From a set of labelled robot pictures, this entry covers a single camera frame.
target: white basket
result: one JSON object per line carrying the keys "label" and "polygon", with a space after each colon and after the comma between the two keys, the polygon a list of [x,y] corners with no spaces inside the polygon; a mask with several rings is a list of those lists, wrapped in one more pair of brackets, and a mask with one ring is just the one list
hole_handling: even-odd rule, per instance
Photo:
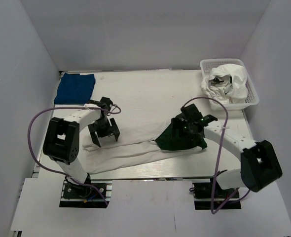
{"label": "white basket", "polygon": [[[209,75],[212,68],[217,68],[223,64],[236,64],[240,66],[244,66],[244,63],[240,59],[233,58],[223,58],[223,59],[205,59],[200,62],[201,72],[203,77]],[[246,82],[246,88],[248,89],[248,96],[246,97],[245,103],[243,104],[227,104],[224,105],[227,110],[242,110],[250,105],[257,105],[259,103],[259,98],[253,86],[252,80],[250,78],[249,73],[247,72],[248,78]],[[212,110],[222,110],[222,107],[210,100],[210,107]]]}

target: folded blue cloth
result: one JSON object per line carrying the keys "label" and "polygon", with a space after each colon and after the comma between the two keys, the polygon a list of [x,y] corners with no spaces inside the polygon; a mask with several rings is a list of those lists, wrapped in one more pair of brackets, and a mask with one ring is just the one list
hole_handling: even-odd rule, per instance
{"label": "folded blue cloth", "polygon": [[65,73],[61,78],[54,103],[55,105],[83,105],[91,99],[94,85],[94,74]]}

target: crumpled white cloth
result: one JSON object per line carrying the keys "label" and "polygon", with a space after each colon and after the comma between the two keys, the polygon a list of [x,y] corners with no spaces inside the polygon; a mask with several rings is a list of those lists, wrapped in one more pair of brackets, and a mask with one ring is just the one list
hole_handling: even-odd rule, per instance
{"label": "crumpled white cloth", "polygon": [[90,174],[101,173],[123,167],[150,163],[162,159],[200,152],[201,147],[185,151],[163,151],[155,139],[168,127],[170,121],[151,123],[120,129],[118,142],[114,137],[99,138],[102,147],[92,143],[90,135],[83,138],[86,160],[82,165]]}
{"label": "crumpled white cloth", "polygon": [[[211,84],[215,77],[223,80],[219,84]],[[245,103],[248,95],[247,71],[244,67],[236,64],[224,64],[217,68],[212,68],[210,74],[203,78],[200,88],[211,98],[220,101],[223,104]]]}

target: white table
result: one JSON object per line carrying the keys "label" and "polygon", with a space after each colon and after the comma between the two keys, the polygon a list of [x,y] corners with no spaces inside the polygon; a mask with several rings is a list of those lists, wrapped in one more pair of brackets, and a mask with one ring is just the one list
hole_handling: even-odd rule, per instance
{"label": "white table", "polygon": [[[190,98],[201,96],[200,71],[146,71],[95,73],[93,99],[109,97],[123,112],[115,117],[118,127],[170,119]],[[208,101],[197,100],[203,115],[223,121]],[[64,117],[71,111],[56,111]],[[242,111],[231,111],[228,125],[249,137]],[[171,158],[149,164],[92,175],[95,179],[205,177],[213,175],[218,145],[207,141],[205,152],[187,158]],[[60,169],[48,157],[41,162]],[[220,169],[239,167],[238,160],[223,151]],[[160,236],[160,237],[283,237],[291,236],[291,223],[277,184],[251,193],[241,210],[194,210],[188,193],[191,181],[114,180],[107,209],[59,208],[63,177],[40,170],[38,178],[25,180],[11,230],[22,237]]]}

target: white wall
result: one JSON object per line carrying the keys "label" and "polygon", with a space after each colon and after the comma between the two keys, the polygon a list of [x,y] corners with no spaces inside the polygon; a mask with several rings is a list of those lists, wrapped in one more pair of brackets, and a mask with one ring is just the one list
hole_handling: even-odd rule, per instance
{"label": "white wall", "polygon": [[[0,0],[0,237],[8,235],[22,182],[33,170],[29,121],[52,105],[57,82],[58,71],[19,0]],[[33,129],[36,151],[47,120]]]}
{"label": "white wall", "polygon": [[269,0],[22,0],[61,71],[240,58]]}
{"label": "white wall", "polygon": [[291,219],[291,0],[272,0],[241,59],[260,100],[247,117],[254,137],[275,147],[284,173],[278,186]]}

